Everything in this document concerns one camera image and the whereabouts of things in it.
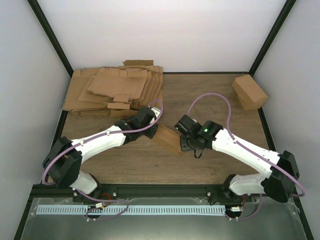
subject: wooden table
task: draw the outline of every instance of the wooden table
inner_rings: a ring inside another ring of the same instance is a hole
[[[232,132],[268,149],[257,110],[243,110],[232,88],[237,74],[164,75],[164,113],[159,123],[175,130],[174,125],[201,94],[224,95],[231,103]],[[203,124],[207,120],[226,125],[228,106],[223,99],[205,96],[196,103],[190,116]],[[68,114],[62,136],[84,138],[113,125],[117,118]],[[177,157],[143,136],[135,142],[115,147],[87,160],[81,167],[101,183],[221,184],[229,174],[254,174],[256,171],[224,153],[205,150],[200,159],[193,152]]]

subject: robotic arm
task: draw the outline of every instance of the robotic arm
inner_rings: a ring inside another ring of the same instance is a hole
[[[88,195],[92,194],[94,190],[97,190],[98,193],[93,193],[93,195],[99,196],[98,186],[100,184],[98,180],[91,174],[81,171],[81,164],[96,154],[135,141],[142,135],[152,139],[158,129],[157,124],[154,124],[144,131],[130,133],[122,133],[122,131],[142,129],[152,124],[159,115],[160,110],[156,107],[142,107],[135,116],[129,116],[117,121],[108,129],[97,134],[73,140],[62,137],[54,144],[42,165],[46,169],[51,161],[61,152],[71,146],[80,144],[69,151],[68,154],[58,159],[49,169],[48,174],[58,188],[71,187]],[[119,133],[110,134],[114,131],[119,131]]]
[[[180,136],[182,151],[194,151],[194,156],[196,157],[197,150],[202,152],[204,149],[216,150],[240,160],[259,172],[258,174],[246,176],[229,175],[223,184],[226,196],[232,198],[234,195],[267,194],[278,202],[286,203],[288,201],[294,190],[295,183],[252,152],[263,156],[271,163],[284,169],[295,179],[298,179],[299,171],[296,160],[290,152],[284,151],[279,154],[278,152],[258,147],[235,135],[233,135],[233,139],[228,130],[221,125],[213,121],[206,121],[202,126],[187,115],[184,115],[175,127],[182,133]],[[246,146],[252,152],[247,151],[237,142]]]

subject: black frame bar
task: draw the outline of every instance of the black frame bar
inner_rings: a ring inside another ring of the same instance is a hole
[[[164,74],[250,74],[253,76],[255,72],[257,71],[260,63],[262,62],[264,56],[266,55],[268,49],[270,48],[273,40],[277,36],[281,26],[285,22],[287,16],[289,15],[292,7],[294,6],[296,0],[287,0],[279,13],[272,29],[270,30],[266,40],[264,41],[264,44],[259,51],[257,57],[255,58],[255,61],[253,62],[249,72],[246,71],[241,71],[241,72],[164,72]],[[70,77],[73,74],[73,68],[71,67],[62,47],[59,44],[59,41],[54,34],[52,28],[50,27],[50,24],[43,13],[39,3],[37,0],[28,0],[28,3],[30,4],[32,10],[34,11],[34,14],[36,15],[37,19],[39,20],[43,30],[45,31],[46,35],[48,36],[52,46],[54,47],[55,51],[57,52],[61,62],[63,63],[66,71],[70,75]],[[274,144],[274,141],[272,139],[267,120],[264,114],[264,111],[262,108],[258,110],[259,117],[262,123],[262,127],[264,130],[264,134],[268,143],[268,147],[270,150],[275,151],[276,147]],[[54,140],[53,143],[56,142],[58,138],[61,137],[64,124],[67,118],[68,112],[62,111],[58,126],[54,135]],[[188,185],[154,185],[154,190],[150,189],[150,186],[146,186],[147,191],[144,192],[144,194],[141,194],[141,187],[144,184],[112,184],[111,188],[117,189],[118,193],[120,195],[123,195],[123,197],[128,197],[128,196],[136,196],[136,197],[143,197],[143,196],[153,196],[153,197],[168,197],[170,193],[174,193],[176,191],[179,191],[180,195],[178,194],[175,197],[205,197],[205,194],[207,191],[212,190],[216,188],[216,185],[203,185],[203,184],[188,184]],[[42,184],[36,184],[32,187],[29,199],[27,201],[25,210],[23,212],[20,224],[18,226],[16,235],[15,235],[15,240],[19,240],[22,236],[25,224],[26,224],[26,219],[28,217],[28,213],[30,211],[30,207],[32,204],[33,198],[72,198],[73,197],[73,191],[71,189],[58,189],[55,186],[46,186]],[[301,205],[301,202],[298,197],[294,198],[294,202],[296,206],[299,208],[300,213],[299,217],[302,222],[306,237],[308,240],[313,240],[313,235],[310,230],[307,218],[305,216],[303,207]]]

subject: white wall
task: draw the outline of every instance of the white wall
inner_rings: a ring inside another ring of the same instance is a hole
[[[0,239],[40,182],[69,76],[27,1],[0,1]]]
[[[74,68],[249,71],[285,0],[39,0]]]
[[[319,12],[319,1],[297,1],[254,75],[270,96],[263,110],[276,149],[295,155],[314,239],[320,239]]]

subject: black cable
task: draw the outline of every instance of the black cable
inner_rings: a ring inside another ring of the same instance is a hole
[[[199,159],[201,158],[202,154],[204,153],[205,149],[202,149],[201,153],[199,156],[197,156],[197,150],[193,150],[193,156],[196,158],[196,159]]]

